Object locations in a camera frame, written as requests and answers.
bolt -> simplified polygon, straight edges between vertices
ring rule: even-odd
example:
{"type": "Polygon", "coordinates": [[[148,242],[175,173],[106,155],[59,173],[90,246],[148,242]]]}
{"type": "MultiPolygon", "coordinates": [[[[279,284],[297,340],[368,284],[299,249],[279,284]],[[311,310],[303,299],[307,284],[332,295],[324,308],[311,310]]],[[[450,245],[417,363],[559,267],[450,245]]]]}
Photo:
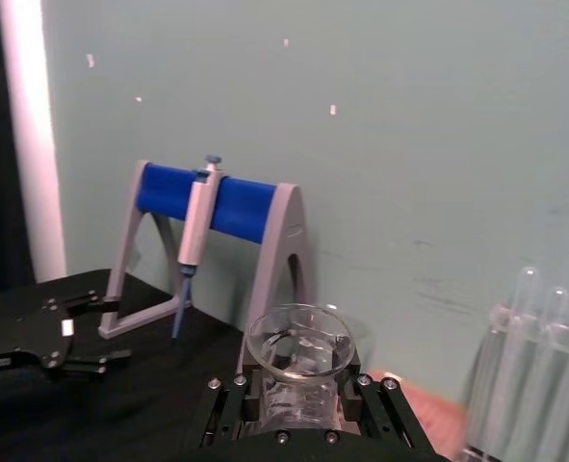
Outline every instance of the bolt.
{"type": "Polygon", "coordinates": [[[384,381],[384,388],[387,390],[395,390],[398,388],[398,382],[396,382],[393,378],[387,378],[384,381]]]}
{"type": "Polygon", "coordinates": [[[219,388],[221,385],[220,381],[217,380],[215,377],[212,378],[208,383],[207,386],[209,388],[211,388],[212,390],[216,390],[217,388],[219,388]]]}
{"type": "Polygon", "coordinates": [[[370,385],[372,383],[372,380],[370,379],[370,377],[366,374],[362,374],[359,375],[359,378],[357,378],[357,383],[359,385],[361,385],[362,387],[365,387],[367,385],[370,385]]]}
{"type": "Polygon", "coordinates": [[[233,382],[235,382],[235,385],[239,385],[241,387],[242,385],[246,385],[247,380],[243,374],[239,374],[235,377],[233,382]]]}
{"type": "Polygon", "coordinates": [[[330,445],[335,445],[340,440],[340,435],[335,431],[327,431],[324,438],[330,445]]]}
{"type": "Polygon", "coordinates": [[[275,434],[275,441],[277,441],[277,443],[280,445],[285,445],[286,443],[288,443],[289,439],[290,437],[288,436],[288,433],[285,431],[278,431],[275,434]]]}

teal wall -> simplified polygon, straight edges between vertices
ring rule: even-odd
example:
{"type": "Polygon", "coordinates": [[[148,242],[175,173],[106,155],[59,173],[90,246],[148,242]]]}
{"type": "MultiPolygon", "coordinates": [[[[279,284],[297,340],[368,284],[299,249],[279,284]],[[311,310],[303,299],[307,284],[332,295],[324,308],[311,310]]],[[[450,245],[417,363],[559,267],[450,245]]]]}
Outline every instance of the teal wall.
{"type": "MultiPolygon", "coordinates": [[[[569,285],[569,0],[43,12],[70,272],[111,266],[135,161],[218,153],[230,174],[301,185],[320,300],[368,366],[448,397],[520,267],[569,285]]],[[[166,287],[151,227],[134,273],[166,287]]],[[[243,322],[255,258],[214,235],[197,305],[243,322]]]]}

black tablecloth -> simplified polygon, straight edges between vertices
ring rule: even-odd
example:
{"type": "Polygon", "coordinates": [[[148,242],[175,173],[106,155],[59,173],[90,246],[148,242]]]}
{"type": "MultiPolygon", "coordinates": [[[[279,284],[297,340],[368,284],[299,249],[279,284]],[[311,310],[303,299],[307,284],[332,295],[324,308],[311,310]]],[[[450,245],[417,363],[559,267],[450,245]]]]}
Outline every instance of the black tablecloth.
{"type": "MultiPolygon", "coordinates": [[[[0,317],[38,310],[51,296],[104,294],[109,272],[96,270],[0,294],[0,317]]],[[[126,278],[121,312],[169,295],[126,278]]],[[[230,379],[242,334],[195,309],[170,345],[172,318],[105,341],[99,316],[75,322],[74,354],[131,348],[127,369],[104,383],[50,383],[36,371],[0,372],[0,460],[180,460],[186,425],[209,377],[230,379]]]]}

white pole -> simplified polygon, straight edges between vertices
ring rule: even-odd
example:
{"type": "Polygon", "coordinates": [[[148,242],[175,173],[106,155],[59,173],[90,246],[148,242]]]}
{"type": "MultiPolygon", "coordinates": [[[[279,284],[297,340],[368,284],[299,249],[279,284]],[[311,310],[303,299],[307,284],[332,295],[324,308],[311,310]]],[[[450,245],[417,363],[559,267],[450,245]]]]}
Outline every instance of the white pole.
{"type": "Polygon", "coordinates": [[[0,0],[14,148],[34,273],[66,276],[64,231],[39,0],[0,0]]]}

glass beaker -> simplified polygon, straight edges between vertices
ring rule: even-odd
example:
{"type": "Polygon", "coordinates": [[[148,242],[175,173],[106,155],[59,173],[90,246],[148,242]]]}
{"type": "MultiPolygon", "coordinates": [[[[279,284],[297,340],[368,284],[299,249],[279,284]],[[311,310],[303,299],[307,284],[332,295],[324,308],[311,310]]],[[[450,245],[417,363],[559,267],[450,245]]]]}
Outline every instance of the glass beaker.
{"type": "Polygon", "coordinates": [[[333,310],[274,307],[250,326],[247,349],[263,368],[260,432],[340,428],[335,375],[352,359],[354,343],[333,310]]]}

